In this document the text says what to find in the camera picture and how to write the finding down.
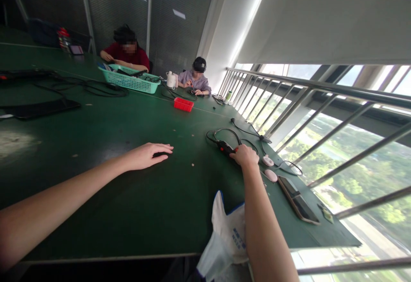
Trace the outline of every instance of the person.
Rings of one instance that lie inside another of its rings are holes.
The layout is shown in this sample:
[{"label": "person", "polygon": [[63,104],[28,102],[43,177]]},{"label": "person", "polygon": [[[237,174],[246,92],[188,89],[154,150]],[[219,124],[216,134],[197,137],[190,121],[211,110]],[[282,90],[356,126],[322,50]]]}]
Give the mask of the person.
[{"label": "person", "polygon": [[114,31],[115,42],[100,52],[105,61],[143,71],[150,69],[150,61],[146,52],[138,45],[136,35],[127,25]]},{"label": "person", "polygon": [[211,87],[204,76],[207,68],[206,60],[197,57],[193,62],[193,69],[179,74],[179,86],[183,88],[193,87],[194,93],[198,95],[211,95]]},{"label": "person", "polygon": [[[19,262],[111,180],[164,161],[167,155],[153,155],[173,153],[173,148],[147,143],[0,210],[0,270],[7,271]],[[255,281],[299,281],[261,179],[259,157],[244,144],[237,149],[230,157],[243,172],[247,253]]]}]

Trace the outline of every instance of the lavender shirt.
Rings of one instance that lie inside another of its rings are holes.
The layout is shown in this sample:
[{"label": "lavender shirt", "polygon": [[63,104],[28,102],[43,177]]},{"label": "lavender shirt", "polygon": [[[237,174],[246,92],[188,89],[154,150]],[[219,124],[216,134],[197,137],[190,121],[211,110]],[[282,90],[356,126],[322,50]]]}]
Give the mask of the lavender shirt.
[{"label": "lavender shirt", "polygon": [[211,87],[208,85],[208,80],[206,77],[203,75],[200,77],[198,80],[193,79],[193,71],[185,71],[179,74],[179,82],[182,84],[187,83],[187,81],[190,80],[191,83],[193,84],[193,87],[195,89],[200,89],[201,91],[208,90],[208,94],[211,95]]}]

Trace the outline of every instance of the red plastic box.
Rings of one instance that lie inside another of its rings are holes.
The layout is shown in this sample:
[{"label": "red plastic box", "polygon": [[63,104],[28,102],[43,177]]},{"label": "red plastic box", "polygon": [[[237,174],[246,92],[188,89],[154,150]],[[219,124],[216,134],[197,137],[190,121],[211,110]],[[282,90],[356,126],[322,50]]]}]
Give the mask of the red plastic box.
[{"label": "red plastic box", "polygon": [[193,109],[193,106],[194,106],[194,102],[187,101],[181,98],[174,99],[174,107],[181,109],[183,111],[191,112],[191,110]]}]

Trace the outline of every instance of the green workbench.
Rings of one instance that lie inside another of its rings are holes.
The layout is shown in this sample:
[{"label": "green workbench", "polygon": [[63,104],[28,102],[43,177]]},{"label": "green workbench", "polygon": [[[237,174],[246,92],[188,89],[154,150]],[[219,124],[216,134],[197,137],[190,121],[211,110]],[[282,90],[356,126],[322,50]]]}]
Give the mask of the green workbench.
[{"label": "green workbench", "polygon": [[[6,36],[0,27],[0,37]],[[24,41],[19,37],[19,44]],[[103,80],[94,59],[70,57],[59,49],[4,44],[0,40],[0,69],[53,69],[62,76]],[[0,86],[0,105],[53,100],[57,94],[29,83]],[[161,95],[130,91],[127,97],[105,98],[81,88],[67,91],[82,107],[33,120],[0,122],[0,209],[82,173],[107,159],[146,142],[174,146],[161,164],[127,172],[113,180],[25,259],[50,262],[90,259],[127,259],[200,254],[211,233],[211,211],[218,190],[229,212],[244,201],[241,169],[206,140],[209,130],[232,128],[260,150],[257,138],[238,131],[230,118],[244,129],[238,112],[219,106],[212,98],[199,98],[192,112],[173,107]],[[228,131],[218,134],[232,146]],[[274,162],[278,155],[267,145]],[[324,219],[317,197],[297,176],[290,178],[321,221],[315,226],[297,218],[278,184],[264,177],[284,237],[291,249],[359,246],[360,242],[337,220]]]}]

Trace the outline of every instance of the black cap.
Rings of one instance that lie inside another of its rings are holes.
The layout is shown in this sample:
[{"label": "black cap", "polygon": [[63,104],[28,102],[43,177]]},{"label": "black cap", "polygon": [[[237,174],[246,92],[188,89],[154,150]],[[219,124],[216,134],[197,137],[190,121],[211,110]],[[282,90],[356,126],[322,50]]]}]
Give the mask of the black cap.
[{"label": "black cap", "polygon": [[127,44],[127,42],[136,42],[136,34],[130,29],[127,24],[124,24],[117,30],[114,30],[114,40],[119,44]]},{"label": "black cap", "polygon": [[193,62],[194,71],[204,73],[207,68],[206,60],[202,57],[197,57]]}]

